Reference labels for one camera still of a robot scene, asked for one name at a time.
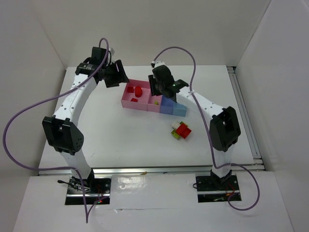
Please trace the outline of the small red lego brick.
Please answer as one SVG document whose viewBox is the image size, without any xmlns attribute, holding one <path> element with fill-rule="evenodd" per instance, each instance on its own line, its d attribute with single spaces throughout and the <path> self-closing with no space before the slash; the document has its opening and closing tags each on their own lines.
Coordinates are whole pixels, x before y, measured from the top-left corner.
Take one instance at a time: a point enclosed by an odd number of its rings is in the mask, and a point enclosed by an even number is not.
<svg viewBox="0 0 309 232">
<path fill-rule="evenodd" d="M 128 87 L 127 92 L 128 93 L 134 93 L 134 87 Z"/>
</svg>

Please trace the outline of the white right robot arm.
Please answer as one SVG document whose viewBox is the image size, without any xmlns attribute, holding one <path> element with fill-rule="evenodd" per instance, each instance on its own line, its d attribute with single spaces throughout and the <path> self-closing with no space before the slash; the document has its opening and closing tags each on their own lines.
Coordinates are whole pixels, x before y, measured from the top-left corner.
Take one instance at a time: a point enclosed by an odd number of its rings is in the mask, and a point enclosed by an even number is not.
<svg viewBox="0 0 309 232">
<path fill-rule="evenodd" d="M 241 135 L 236 110 L 206 99 L 181 79 L 174 80 L 164 62 L 153 61 L 151 67 L 152 74 L 148 79 L 153 96 L 162 95 L 201 115 L 210 142 L 213 162 L 211 181 L 216 187 L 224 185 L 232 174 L 233 149 Z"/>
</svg>

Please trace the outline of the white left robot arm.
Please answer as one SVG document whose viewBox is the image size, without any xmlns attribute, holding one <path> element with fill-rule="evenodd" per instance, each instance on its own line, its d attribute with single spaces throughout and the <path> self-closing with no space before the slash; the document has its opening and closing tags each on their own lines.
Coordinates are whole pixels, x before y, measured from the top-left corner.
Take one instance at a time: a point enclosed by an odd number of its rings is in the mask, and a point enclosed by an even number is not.
<svg viewBox="0 0 309 232">
<path fill-rule="evenodd" d="M 70 93 L 54 114 L 42 121 L 48 144 L 74 168 L 73 183 L 87 188 L 94 182 L 94 172 L 82 151 L 84 135 L 78 129 L 78 121 L 100 81 L 104 81 L 106 87 L 129 82 L 121 60 L 114 61 L 113 54 L 112 49 L 93 47 L 91 56 L 77 66 Z"/>
</svg>

